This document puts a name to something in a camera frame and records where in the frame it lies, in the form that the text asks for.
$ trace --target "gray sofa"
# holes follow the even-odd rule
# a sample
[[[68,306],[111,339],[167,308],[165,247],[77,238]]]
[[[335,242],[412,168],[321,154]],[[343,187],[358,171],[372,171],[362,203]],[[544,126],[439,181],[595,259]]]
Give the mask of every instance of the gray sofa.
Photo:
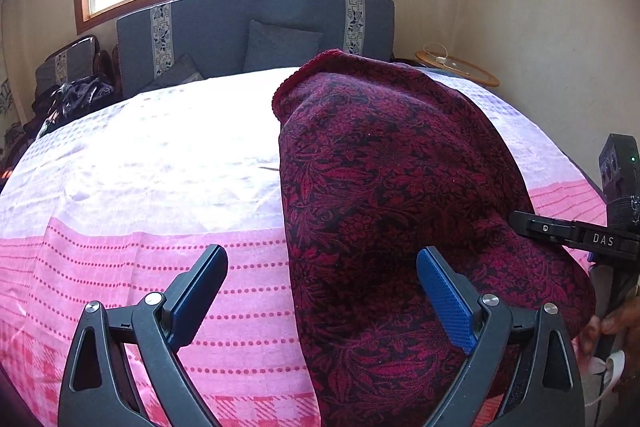
[[[184,54],[204,78],[242,73],[252,20],[320,33],[318,52],[392,56],[392,0],[175,0],[118,20],[124,98],[145,90]]]

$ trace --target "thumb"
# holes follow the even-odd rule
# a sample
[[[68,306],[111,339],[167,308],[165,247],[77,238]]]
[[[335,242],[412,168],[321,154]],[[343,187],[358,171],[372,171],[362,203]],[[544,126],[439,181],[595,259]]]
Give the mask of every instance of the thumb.
[[[602,321],[602,333],[615,335],[633,325],[640,325],[640,297],[626,301]]]

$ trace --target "white bed sheet section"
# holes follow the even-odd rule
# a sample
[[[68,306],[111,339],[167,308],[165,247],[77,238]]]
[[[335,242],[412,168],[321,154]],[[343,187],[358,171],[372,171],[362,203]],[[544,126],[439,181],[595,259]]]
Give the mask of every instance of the white bed sheet section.
[[[37,140],[0,196],[1,236],[42,235],[51,217],[84,235],[281,228],[280,124],[271,98],[294,71],[140,94]],[[582,179],[513,107],[467,80],[430,77],[484,111],[529,189]]]

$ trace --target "curtain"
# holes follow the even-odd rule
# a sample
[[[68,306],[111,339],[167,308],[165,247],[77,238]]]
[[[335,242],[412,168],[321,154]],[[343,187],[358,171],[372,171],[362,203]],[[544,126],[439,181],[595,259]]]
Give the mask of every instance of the curtain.
[[[4,65],[4,51],[2,49],[2,0],[0,0],[0,169],[15,166],[22,148],[24,136],[22,124],[15,107],[14,96],[11,94],[9,77]]]

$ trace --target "bed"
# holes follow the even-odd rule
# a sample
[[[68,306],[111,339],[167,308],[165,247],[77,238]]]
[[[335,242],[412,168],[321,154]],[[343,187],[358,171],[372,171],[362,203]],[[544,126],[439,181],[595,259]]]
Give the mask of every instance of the bed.
[[[180,351],[194,384],[225,427],[319,425],[293,314],[270,103],[295,70],[139,94],[23,156],[0,196],[0,357],[44,426],[57,425],[84,303],[131,305],[162,291],[210,243],[226,248],[230,269]],[[535,124],[476,84],[429,75],[491,119],[538,213],[604,224],[597,192]],[[128,356],[151,419],[167,425],[137,352]]]

